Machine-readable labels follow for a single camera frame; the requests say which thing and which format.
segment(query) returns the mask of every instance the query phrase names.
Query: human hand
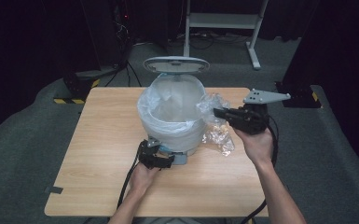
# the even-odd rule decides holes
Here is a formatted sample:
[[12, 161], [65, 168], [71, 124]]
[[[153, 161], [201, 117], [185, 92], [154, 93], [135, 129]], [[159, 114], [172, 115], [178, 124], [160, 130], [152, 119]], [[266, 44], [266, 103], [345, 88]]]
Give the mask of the human hand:
[[242, 140], [246, 155], [254, 165], [271, 162], [273, 144], [272, 134], [269, 129], [266, 129], [263, 133], [253, 135], [235, 128], [233, 130]]
[[138, 190], [145, 193], [146, 190], [153, 184], [156, 173], [159, 168], [147, 169], [141, 162], [139, 162], [131, 175], [131, 189]]

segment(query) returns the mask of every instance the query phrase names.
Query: person's left hand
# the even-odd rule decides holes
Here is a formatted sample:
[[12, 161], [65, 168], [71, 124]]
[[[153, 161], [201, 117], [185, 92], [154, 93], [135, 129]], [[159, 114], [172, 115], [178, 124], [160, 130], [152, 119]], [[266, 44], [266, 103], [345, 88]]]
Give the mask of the person's left hand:
[[146, 192], [146, 190], [153, 184], [158, 171], [159, 168], [149, 170], [141, 162], [139, 162], [131, 175], [131, 189]]

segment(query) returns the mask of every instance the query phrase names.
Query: black stand base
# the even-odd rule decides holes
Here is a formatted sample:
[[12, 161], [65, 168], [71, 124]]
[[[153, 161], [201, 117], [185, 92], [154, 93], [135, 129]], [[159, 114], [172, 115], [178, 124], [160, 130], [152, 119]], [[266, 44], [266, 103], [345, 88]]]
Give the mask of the black stand base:
[[292, 98], [284, 100], [284, 107], [298, 107], [298, 108], [321, 108], [322, 104], [317, 95], [311, 87], [294, 88], [290, 85], [284, 85], [282, 82], [275, 82], [275, 86], [279, 93], [289, 93]]

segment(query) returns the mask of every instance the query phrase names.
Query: crumpled plastic packaging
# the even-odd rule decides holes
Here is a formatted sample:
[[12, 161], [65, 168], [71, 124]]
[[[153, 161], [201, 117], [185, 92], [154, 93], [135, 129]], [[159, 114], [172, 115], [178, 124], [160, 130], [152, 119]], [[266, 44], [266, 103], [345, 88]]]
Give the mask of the crumpled plastic packaging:
[[197, 104], [200, 116], [206, 123], [205, 134], [202, 143], [211, 149], [228, 156], [235, 149], [231, 135], [228, 132], [228, 125], [225, 119], [214, 116], [214, 108], [229, 108], [229, 101], [222, 98], [219, 93], [205, 93]]

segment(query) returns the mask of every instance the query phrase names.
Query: forearm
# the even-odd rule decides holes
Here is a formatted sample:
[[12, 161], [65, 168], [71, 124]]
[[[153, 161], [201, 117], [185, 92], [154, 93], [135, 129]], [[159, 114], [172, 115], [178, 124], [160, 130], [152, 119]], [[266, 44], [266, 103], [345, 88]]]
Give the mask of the forearm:
[[306, 223], [296, 203], [277, 176], [272, 163], [265, 162], [255, 167], [266, 197], [271, 223]]
[[132, 190], [128, 192], [121, 206], [116, 213], [110, 218], [108, 224], [130, 224], [138, 210], [139, 204], [144, 198], [143, 190]]

